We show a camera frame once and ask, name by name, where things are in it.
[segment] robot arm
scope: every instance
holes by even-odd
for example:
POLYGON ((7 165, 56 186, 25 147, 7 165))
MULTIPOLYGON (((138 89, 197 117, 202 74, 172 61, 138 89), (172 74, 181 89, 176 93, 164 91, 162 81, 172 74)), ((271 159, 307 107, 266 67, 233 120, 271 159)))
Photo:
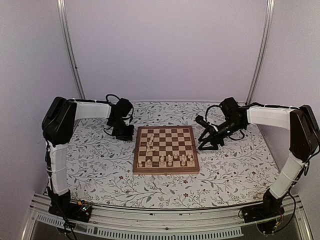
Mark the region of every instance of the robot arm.
POLYGON ((67 148, 73 135, 75 121, 108 119, 107 125, 113 127, 112 136, 119 140, 132 141, 134 126, 129 125, 132 115, 128 117, 132 111, 132 104, 123 98, 116 104, 108 101, 66 100, 63 97, 54 99, 42 122, 43 137, 46 141, 45 161, 50 182, 50 213, 85 222, 90 217, 88 206, 84 206, 85 211, 74 209, 76 206, 70 203, 71 196, 67 184, 67 148))
POLYGON ((239 106, 231 97, 220 103, 226 121, 213 127, 202 116, 196 122, 205 130, 200 136, 199 150, 217 150, 223 146, 224 138, 234 132, 246 129, 248 124, 267 125, 290 131, 289 156, 280 175, 263 196, 260 206, 244 207, 242 213, 245 222, 271 218, 283 213, 282 199, 289 192, 309 166, 309 160, 320 146, 320 131, 310 106, 285 108, 280 106, 261 106, 258 103, 239 106))

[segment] wooden chessboard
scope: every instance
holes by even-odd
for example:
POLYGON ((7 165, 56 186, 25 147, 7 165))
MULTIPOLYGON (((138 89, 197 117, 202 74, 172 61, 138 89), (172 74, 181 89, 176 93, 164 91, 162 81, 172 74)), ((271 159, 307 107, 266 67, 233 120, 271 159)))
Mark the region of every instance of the wooden chessboard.
POLYGON ((182 175, 198 174, 199 162, 195 145, 194 132, 191 126, 140 126, 138 128, 133 174, 135 175, 182 175), (155 151, 147 152, 147 143, 154 134, 152 148, 155 151), (173 164, 168 165, 168 155, 178 155, 173 164), (193 164, 188 158, 191 154, 193 164), (165 156, 165 164, 160 164, 161 155, 165 156), (186 156, 186 164, 182 166, 181 156, 186 156))

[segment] white chess piece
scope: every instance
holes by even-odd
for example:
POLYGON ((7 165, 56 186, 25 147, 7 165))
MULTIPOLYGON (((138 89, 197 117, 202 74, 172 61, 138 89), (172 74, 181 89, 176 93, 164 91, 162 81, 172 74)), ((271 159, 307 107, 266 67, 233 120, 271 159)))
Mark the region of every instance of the white chess piece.
POLYGON ((151 160, 148 159, 148 161, 146 161, 146 165, 147 165, 148 167, 151 167, 151 164, 152 164, 151 160))

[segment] leaf pattern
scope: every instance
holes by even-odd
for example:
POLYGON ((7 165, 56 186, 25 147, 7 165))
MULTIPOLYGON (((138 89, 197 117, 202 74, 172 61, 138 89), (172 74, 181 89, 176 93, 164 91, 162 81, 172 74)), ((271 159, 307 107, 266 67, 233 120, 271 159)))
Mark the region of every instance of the leaf pattern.
MULTIPOLYGON (((134 102, 133 139, 139 126, 191 125, 198 147, 204 128, 195 118, 211 104, 134 102)), ((224 121, 217 108, 208 117, 215 124, 224 121)), ((73 199, 155 209, 231 206, 260 201, 279 174, 259 129, 249 125, 244 139, 226 138, 219 150, 198 151, 199 174, 133 175, 135 141, 105 134, 107 121, 81 120, 68 144, 67 183, 73 199)))

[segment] chessboard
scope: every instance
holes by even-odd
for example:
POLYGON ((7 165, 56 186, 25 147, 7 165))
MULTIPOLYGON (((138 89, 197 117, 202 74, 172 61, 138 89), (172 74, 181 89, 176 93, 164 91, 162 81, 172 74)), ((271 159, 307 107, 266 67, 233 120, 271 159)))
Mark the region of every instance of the chessboard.
POLYGON ((192 126, 138 128, 133 174, 187 175, 198 174, 199 170, 192 126))

